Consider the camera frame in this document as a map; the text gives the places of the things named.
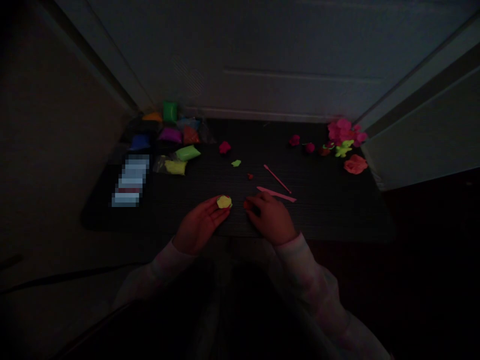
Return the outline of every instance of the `child's right hand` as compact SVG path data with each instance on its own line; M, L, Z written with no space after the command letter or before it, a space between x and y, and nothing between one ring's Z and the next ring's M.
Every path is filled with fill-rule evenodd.
M268 192L259 192L246 199L260 209L260 216L246 210L248 217L273 246L288 243L298 236L287 208Z

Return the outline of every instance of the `white door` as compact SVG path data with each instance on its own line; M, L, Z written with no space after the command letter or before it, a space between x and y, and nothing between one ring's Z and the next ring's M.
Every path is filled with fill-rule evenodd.
M71 1L57 3L75 24ZM320 122L358 118L480 7L469 0L84 6L154 106L174 100L209 116Z

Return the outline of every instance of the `red clay packet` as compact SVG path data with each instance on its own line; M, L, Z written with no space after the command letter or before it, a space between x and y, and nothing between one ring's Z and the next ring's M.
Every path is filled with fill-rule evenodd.
M200 144L199 134L195 131L194 128L185 125L183 128L183 144Z

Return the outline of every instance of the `child's hand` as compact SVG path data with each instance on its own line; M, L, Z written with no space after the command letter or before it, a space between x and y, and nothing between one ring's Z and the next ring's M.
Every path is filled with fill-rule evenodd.
M251 222L272 245L278 246L295 239L298 233L290 218L289 211L268 192L259 192L248 196L248 201L260 209L260 217L246 210Z
M229 216L230 209L219 209L218 196L208 199L190 211L181 221L173 246L184 254L198 255L215 229Z

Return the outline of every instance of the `small red clay bit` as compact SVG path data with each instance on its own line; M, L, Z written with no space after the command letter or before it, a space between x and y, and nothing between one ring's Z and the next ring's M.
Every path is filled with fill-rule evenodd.
M252 209L254 208L254 205L253 205L250 201L245 200L245 201L243 202L243 208L244 208L245 210L252 210Z

